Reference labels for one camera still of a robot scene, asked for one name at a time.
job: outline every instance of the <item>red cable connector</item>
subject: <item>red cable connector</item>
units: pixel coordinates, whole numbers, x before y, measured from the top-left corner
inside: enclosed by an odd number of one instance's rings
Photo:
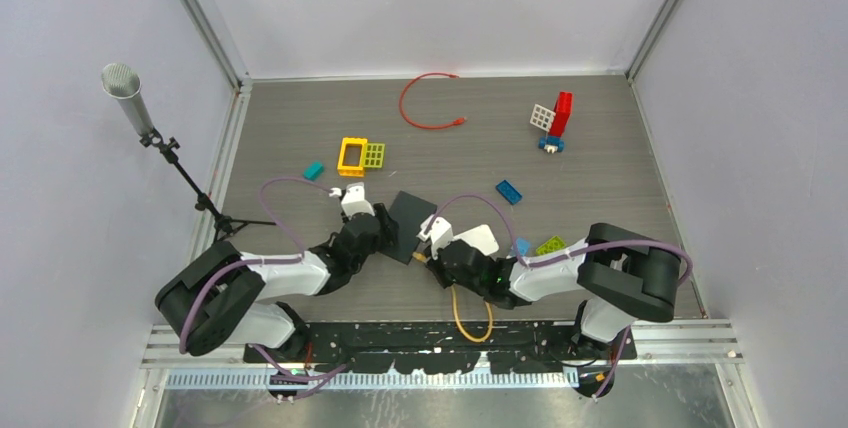
[[[403,111],[403,97],[406,96],[406,92],[409,90],[409,88],[413,84],[415,84],[416,81],[418,81],[422,78],[426,78],[428,76],[447,76],[448,78],[459,78],[459,75],[454,75],[453,73],[439,73],[439,72],[424,73],[423,75],[416,76],[409,83],[407,83],[406,86],[403,87],[403,91],[400,92],[400,99],[398,100],[398,109],[400,110],[400,116],[402,116],[403,119],[406,120],[406,122],[409,123],[410,125],[412,125],[416,128],[421,128],[422,130],[443,130],[445,128],[450,128],[451,126],[459,126],[459,125],[465,123],[465,117],[463,116],[462,118],[457,118],[457,119],[453,120],[453,122],[446,123],[444,125],[422,125],[420,123],[416,123],[416,122],[410,120],[409,117],[406,116],[406,112]]]

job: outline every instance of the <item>red toy block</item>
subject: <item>red toy block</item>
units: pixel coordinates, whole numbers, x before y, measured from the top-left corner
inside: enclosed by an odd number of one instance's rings
[[[561,91],[557,99],[556,107],[554,107],[554,121],[551,122],[551,128],[548,130],[549,136],[562,136],[565,131],[565,125],[568,123],[568,118],[571,117],[571,102],[574,95]]]

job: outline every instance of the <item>yellow-green block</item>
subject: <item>yellow-green block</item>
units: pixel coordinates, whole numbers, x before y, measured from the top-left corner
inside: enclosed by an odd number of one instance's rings
[[[542,246],[536,248],[536,255],[547,255],[565,248],[565,242],[562,238],[554,236],[550,240],[542,243]]]
[[[365,145],[365,168],[382,168],[383,157],[386,154],[385,143],[368,143]]]

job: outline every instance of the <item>microphone stand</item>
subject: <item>microphone stand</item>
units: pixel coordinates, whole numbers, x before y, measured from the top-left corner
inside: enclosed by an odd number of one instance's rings
[[[141,140],[139,141],[145,148],[151,145],[158,148],[159,153],[165,157],[168,164],[174,165],[177,171],[180,172],[183,179],[186,180],[186,183],[188,183],[189,186],[191,186],[191,189],[197,194],[197,203],[195,203],[194,209],[197,211],[208,210],[209,213],[212,214],[212,218],[215,219],[215,237],[213,238],[213,243],[226,240],[249,225],[274,225],[274,222],[272,221],[240,220],[218,211],[218,208],[215,207],[215,203],[212,202],[209,195],[204,193],[197,186],[197,183],[191,179],[191,176],[189,176],[189,174],[185,171],[185,168],[183,168],[180,164],[180,159],[175,151],[180,147],[180,144],[177,143],[177,140],[175,140],[174,137],[171,137],[168,142],[165,143],[162,135],[160,135],[159,131],[154,128],[150,133],[142,135]]]

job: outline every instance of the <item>microphone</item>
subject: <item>microphone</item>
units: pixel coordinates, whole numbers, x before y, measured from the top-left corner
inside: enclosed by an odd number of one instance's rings
[[[141,80],[132,68],[123,63],[110,63],[103,68],[100,79],[103,91],[118,100],[138,136],[148,138],[156,132],[141,98]]]

